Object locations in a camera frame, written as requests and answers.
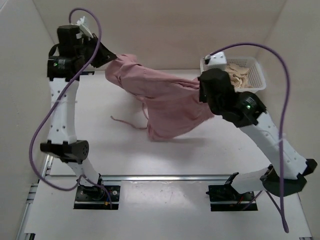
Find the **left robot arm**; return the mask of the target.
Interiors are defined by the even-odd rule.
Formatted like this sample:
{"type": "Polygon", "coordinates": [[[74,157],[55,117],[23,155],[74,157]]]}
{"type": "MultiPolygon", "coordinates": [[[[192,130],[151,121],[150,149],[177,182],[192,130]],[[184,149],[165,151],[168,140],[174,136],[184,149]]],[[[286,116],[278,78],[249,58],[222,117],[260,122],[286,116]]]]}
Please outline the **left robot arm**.
{"type": "Polygon", "coordinates": [[[58,44],[49,52],[47,77],[51,93],[51,123],[47,141],[40,150],[60,159],[88,188],[93,200],[105,194],[101,176],[88,159],[89,143],[78,140],[75,130],[76,95],[82,71],[91,65],[99,68],[117,57],[83,23],[62,25],[57,29],[58,44]]]}

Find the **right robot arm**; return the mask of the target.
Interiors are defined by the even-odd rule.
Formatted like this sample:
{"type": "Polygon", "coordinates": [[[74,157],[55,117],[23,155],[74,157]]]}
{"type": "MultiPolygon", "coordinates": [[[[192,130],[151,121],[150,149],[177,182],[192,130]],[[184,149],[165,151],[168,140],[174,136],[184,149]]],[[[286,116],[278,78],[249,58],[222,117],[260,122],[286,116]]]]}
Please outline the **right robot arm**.
{"type": "Polygon", "coordinates": [[[259,97],[250,91],[236,92],[229,74],[219,68],[203,71],[198,81],[199,100],[245,133],[270,162],[258,171],[233,174],[224,184],[226,197],[236,200],[251,191],[268,191],[277,197],[301,192],[307,184],[305,177],[314,172],[317,163],[279,139],[279,131],[259,97]]]}

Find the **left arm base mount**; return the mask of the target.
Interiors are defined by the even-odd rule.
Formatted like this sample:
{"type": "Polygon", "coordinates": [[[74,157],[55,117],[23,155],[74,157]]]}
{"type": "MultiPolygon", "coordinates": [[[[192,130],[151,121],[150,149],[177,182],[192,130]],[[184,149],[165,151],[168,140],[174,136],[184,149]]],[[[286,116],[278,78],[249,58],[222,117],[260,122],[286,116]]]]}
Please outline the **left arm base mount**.
{"type": "Polygon", "coordinates": [[[73,209],[74,210],[111,210],[119,209],[121,186],[103,185],[98,186],[79,185],[76,189],[73,209]]]}

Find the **pink trousers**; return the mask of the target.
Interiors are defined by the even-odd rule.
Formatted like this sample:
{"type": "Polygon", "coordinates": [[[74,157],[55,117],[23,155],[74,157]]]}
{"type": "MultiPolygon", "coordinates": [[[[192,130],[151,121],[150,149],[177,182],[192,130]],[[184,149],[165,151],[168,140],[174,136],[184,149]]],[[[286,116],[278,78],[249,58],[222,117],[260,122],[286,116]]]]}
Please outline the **pink trousers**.
{"type": "Polygon", "coordinates": [[[166,141],[186,134],[214,117],[199,101],[200,83],[138,63],[135,55],[120,54],[107,64],[105,77],[143,103],[150,141],[166,141]]]}

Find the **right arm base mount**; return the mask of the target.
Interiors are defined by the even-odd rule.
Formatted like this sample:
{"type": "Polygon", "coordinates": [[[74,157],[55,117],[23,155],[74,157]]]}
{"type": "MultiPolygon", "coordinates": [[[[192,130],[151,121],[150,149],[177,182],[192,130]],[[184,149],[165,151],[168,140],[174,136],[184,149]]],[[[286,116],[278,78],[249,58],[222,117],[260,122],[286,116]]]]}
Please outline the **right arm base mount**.
{"type": "Polygon", "coordinates": [[[258,211],[253,191],[238,193],[231,184],[238,175],[233,173],[222,185],[209,185],[206,194],[209,196],[211,212],[258,211]]]}

